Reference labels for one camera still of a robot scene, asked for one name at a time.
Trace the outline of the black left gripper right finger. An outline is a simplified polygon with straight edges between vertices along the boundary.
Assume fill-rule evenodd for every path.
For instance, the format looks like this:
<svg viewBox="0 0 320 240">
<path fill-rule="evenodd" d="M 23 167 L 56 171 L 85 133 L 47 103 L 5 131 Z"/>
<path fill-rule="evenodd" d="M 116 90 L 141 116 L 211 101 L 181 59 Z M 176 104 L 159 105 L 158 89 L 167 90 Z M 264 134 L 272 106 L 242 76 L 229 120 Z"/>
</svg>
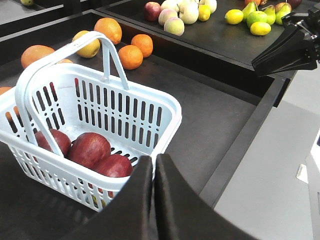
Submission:
<svg viewBox="0 0 320 240">
<path fill-rule="evenodd" d="M 156 157 L 154 206 L 160 240 L 252 240 L 208 206 L 168 154 Z"/>
</svg>

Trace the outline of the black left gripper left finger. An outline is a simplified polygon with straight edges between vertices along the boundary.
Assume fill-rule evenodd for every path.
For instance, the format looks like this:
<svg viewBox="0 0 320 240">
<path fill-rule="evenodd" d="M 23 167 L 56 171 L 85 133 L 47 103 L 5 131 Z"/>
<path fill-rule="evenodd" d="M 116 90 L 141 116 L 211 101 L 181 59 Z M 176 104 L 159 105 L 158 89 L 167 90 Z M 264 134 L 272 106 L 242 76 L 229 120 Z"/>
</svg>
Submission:
<svg viewBox="0 0 320 240">
<path fill-rule="evenodd" d="M 63 240 L 147 240 L 152 196 L 151 157 L 142 156 L 107 206 Z"/>
</svg>

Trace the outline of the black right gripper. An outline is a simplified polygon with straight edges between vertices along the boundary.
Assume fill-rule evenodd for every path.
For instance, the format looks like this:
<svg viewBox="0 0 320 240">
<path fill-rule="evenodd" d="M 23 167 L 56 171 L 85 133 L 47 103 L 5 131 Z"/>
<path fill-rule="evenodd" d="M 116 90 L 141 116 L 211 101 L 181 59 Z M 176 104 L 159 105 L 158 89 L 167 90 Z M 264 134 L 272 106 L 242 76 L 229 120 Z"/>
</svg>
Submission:
<svg viewBox="0 0 320 240">
<path fill-rule="evenodd" d="M 320 59 L 320 7 L 307 13 L 291 12 L 282 18 L 282 34 L 251 64 L 255 73 L 266 76 L 293 70 L 314 70 Z"/>
</svg>

